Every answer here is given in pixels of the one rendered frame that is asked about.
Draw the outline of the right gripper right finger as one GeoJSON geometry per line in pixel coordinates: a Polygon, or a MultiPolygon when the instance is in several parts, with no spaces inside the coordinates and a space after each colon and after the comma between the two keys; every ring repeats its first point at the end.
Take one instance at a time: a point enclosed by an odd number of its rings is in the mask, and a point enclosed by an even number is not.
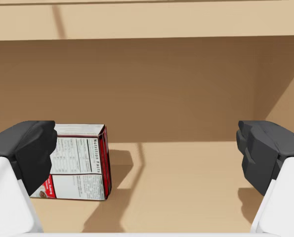
{"type": "Polygon", "coordinates": [[[238,127],[244,177],[263,195],[250,232],[294,234],[294,133],[261,120],[241,120],[238,127]]]}

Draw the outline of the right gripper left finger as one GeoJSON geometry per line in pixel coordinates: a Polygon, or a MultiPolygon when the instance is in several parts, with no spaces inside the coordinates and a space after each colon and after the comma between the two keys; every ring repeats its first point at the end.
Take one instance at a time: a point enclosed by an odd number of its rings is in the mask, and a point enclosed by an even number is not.
{"type": "Polygon", "coordinates": [[[55,122],[24,121],[0,133],[0,234],[42,233],[30,196],[50,175],[55,122]]]}

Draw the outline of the red and white carton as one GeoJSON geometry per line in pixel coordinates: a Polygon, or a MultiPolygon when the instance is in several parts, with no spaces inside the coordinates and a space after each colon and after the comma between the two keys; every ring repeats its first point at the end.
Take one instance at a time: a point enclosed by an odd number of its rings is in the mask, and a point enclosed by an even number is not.
{"type": "Polygon", "coordinates": [[[104,201],[112,190],[104,124],[56,124],[57,145],[49,178],[32,198],[104,201]]]}

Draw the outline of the pale wooden shelf unit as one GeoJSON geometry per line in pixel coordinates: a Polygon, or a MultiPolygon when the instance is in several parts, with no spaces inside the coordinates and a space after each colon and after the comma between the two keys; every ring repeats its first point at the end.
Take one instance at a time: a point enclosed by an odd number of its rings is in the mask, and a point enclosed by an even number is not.
{"type": "Polygon", "coordinates": [[[245,233],[240,120],[294,132],[294,0],[0,0],[0,132],[107,126],[103,202],[32,199],[47,233],[245,233]]]}

